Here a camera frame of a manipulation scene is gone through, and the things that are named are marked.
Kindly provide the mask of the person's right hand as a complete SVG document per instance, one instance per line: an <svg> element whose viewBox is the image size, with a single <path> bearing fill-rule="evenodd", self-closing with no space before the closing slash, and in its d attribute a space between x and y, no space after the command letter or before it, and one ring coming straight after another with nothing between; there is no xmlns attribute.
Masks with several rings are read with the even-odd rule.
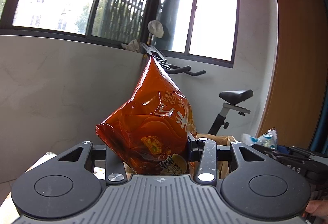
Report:
<svg viewBox="0 0 328 224"><path fill-rule="evenodd" d="M306 215L312 215L319 217L323 220L323 223L327 223L328 220L328 201L327 200L311 200L309 201L303 217Z"/></svg>

